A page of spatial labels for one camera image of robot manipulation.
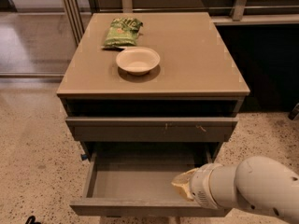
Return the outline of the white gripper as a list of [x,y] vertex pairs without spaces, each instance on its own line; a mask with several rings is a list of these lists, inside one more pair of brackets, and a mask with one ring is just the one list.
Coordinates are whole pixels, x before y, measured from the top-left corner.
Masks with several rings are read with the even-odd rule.
[[177,194],[188,202],[197,201],[200,207],[220,209],[211,192],[210,177],[221,164],[208,163],[177,175],[171,182]]

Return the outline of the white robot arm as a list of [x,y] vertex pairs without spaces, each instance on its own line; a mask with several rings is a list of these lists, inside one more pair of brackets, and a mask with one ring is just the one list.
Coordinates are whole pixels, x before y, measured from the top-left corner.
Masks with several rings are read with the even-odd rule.
[[205,209],[235,208],[299,224],[299,175],[267,157],[231,166],[208,163],[177,175],[172,186]]

